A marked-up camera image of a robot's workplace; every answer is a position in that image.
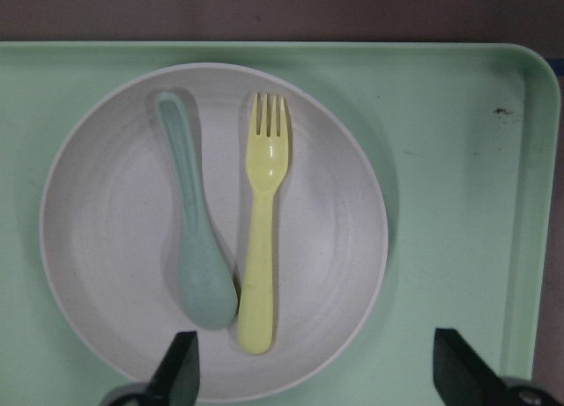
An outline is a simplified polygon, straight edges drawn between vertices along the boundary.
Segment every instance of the brown table surface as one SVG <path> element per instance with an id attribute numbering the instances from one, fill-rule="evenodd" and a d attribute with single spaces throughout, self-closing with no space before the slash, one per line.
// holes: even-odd
<path id="1" fill-rule="evenodd" d="M 564 58 L 564 0 L 0 0 L 0 41 L 143 40 L 510 42 Z M 560 137 L 533 378 L 561 401 L 563 183 Z"/>

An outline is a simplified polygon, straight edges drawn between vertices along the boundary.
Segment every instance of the fork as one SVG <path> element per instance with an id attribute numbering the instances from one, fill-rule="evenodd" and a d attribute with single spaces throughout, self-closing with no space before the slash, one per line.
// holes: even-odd
<path id="1" fill-rule="evenodd" d="M 272 210 L 274 196 L 286 176 L 289 156 L 286 100 L 278 95 L 264 95 L 260 120 L 258 103 L 257 93 L 245 161 L 253 206 L 237 324 L 239 345 L 255 355 L 266 352 L 272 343 Z"/>

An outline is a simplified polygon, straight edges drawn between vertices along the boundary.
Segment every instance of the tray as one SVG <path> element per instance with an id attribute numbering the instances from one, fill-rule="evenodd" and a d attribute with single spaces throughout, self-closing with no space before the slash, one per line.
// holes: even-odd
<path id="1" fill-rule="evenodd" d="M 253 404 L 440 404 L 435 327 L 531 375 L 560 94 L 526 48 L 484 44 L 0 43 L 2 404 L 98 404 L 127 381 L 49 292 L 39 205 L 62 141 L 118 85 L 177 63 L 246 65 L 321 101 L 370 159 L 390 250 L 375 309 L 311 380 Z"/>

